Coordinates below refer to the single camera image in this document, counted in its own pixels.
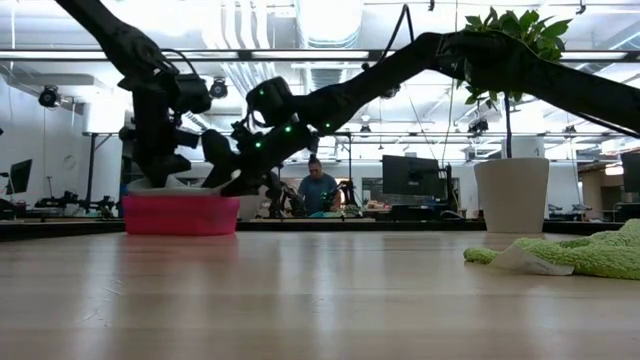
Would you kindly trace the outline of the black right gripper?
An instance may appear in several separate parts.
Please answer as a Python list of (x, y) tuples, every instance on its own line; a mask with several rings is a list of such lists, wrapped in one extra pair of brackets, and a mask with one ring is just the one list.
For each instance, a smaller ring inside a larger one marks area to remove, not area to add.
[(265, 134), (252, 133), (243, 122), (234, 123), (232, 128), (238, 155), (220, 132), (209, 129), (201, 135), (204, 158), (213, 165), (203, 187), (216, 188), (230, 181), (236, 163), (242, 172), (222, 187), (220, 195), (225, 197), (259, 195), (263, 188), (267, 197), (280, 197), (281, 182), (270, 170), (302, 149), (316, 145), (318, 140), (316, 133), (299, 122), (274, 127)]

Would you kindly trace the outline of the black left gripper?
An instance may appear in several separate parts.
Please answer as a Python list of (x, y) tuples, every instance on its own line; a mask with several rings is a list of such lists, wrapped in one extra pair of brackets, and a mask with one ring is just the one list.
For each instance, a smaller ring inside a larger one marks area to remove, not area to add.
[(127, 76), (118, 83), (131, 92), (134, 112), (133, 126), (122, 128), (119, 137), (132, 143), (132, 160), (150, 188), (184, 188), (176, 174), (190, 170), (191, 163), (175, 150), (198, 144), (197, 135), (179, 129), (184, 113), (171, 108), (177, 75)]

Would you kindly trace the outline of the grey microfiber towel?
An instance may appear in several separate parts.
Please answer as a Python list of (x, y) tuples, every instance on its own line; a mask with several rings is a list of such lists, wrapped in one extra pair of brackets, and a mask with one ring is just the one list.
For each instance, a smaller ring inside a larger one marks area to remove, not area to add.
[(203, 187), (204, 182), (198, 182), (195, 186), (182, 184), (175, 176), (169, 175), (165, 187), (152, 188), (147, 178), (135, 180), (127, 185), (127, 193), (136, 196), (208, 196), (219, 195), (224, 186), (231, 183), (240, 175), (239, 171), (232, 173), (231, 178), (215, 188)]

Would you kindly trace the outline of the green microfiber towel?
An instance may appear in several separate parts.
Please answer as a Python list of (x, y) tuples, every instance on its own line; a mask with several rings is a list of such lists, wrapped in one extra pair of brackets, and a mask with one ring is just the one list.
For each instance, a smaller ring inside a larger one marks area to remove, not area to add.
[(502, 251), (471, 247), (464, 250), (463, 257), (467, 262), (488, 265), (509, 251), (522, 253), (533, 263), (568, 267), (571, 275), (640, 281), (640, 219), (628, 220), (618, 230), (570, 240), (524, 237)]

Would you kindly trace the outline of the pink plastic bin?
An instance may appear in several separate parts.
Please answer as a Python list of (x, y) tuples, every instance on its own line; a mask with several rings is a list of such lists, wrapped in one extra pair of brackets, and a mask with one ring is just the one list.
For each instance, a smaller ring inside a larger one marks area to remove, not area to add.
[(125, 230), (132, 235), (215, 236), (235, 232), (240, 200), (215, 195), (128, 195)]

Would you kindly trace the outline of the black metal rack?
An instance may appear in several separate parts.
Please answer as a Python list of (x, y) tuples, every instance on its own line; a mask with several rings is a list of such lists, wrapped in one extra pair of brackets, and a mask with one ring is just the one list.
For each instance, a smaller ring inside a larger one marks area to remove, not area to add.
[(82, 135), (88, 141), (84, 199), (97, 202), (107, 196), (118, 202), (124, 149), (118, 132), (83, 131)]

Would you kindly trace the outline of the person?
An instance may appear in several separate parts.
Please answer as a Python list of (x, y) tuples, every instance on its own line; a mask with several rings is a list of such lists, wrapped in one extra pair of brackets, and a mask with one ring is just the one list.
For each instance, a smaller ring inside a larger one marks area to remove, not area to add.
[(325, 173), (322, 163), (312, 155), (308, 161), (309, 174), (299, 184), (298, 194), (304, 201), (307, 216), (324, 211), (325, 201), (322, 195), (330, 195), (337, 189), (336, 179)]

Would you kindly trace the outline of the black overhead crossbar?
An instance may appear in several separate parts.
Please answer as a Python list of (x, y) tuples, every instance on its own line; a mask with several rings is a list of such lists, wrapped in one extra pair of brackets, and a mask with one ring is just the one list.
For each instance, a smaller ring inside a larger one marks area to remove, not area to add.
[[(376, 61), (381, 50), (182, 50), (186, 59), (192, 62), (364, 62)], [(0, 61), (54, 62), (107, 61), (106, 55), (98, 50), (0, 50)], [(562, 54), (565, 63), (640, 63), (640, 51), (570, 50)]]

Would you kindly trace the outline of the black computer monitor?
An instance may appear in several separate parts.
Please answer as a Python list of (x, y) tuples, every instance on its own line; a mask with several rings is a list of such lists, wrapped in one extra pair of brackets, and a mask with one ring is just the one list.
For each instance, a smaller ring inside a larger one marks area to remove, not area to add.
[(7, 193), (9, 195), (25, 193), (28, 188), (32, 168), (32, 159), (15, 163), (9, 172)]
[(620, 155), (623, 167), (623, 186), (628, 193), (640, 193), (640, 153)]
[(384, 155), (382, 157), (383, 193), (443, 197), (437, 160)]

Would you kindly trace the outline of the green potted tree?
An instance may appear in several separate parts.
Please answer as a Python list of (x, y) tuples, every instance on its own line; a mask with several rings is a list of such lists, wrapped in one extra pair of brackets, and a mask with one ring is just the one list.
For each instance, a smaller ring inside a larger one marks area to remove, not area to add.
[[(559, 61), (565, 50), (561, 36), (568, 27), (567, 20), (550, 23), (535, 10), (517, 15), (510, 10), (499, 14), (495, 9), (490, 9), (484, 18), (469, 16), (466, 25), (471, 31), (508, 34), (552, 62)], [(502, 157), (474, 166), (479, 209), (490, 233), (534, 234), (543, 229), (550, 162), (542, 139), (513, 137), (511, 107), (522, 97), (517, 91), (503, 95), (506, 137), (502, 141)]]

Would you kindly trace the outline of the white paper tag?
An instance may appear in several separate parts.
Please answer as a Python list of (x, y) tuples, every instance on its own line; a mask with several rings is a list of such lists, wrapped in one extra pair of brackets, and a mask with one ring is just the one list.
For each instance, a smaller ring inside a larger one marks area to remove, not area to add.
[(516, 245), (511, 245), (498, 253), (489, 265), (502, 270), (532, 275), (569, 276), (574, 272), (573, 266), (552, 264)]

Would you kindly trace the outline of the black gantry frame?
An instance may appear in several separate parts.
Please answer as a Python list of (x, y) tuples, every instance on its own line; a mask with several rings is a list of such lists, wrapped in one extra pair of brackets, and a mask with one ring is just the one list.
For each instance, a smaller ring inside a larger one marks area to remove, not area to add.
[(318, 158), (334, 177), (353, 180), (353, 134), (339, 131), (322, 138)]

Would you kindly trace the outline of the silver ventilation duct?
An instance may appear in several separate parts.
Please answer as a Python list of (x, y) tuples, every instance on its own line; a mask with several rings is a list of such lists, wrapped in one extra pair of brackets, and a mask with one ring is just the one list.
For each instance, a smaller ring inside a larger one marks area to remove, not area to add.
[[(363, 17), (363, 0), (295, 0), (298, 42), (311, 50), (355, 49)], [(347, 79), (348, 61), (314, 60), (302, 67), (309, 91)]]

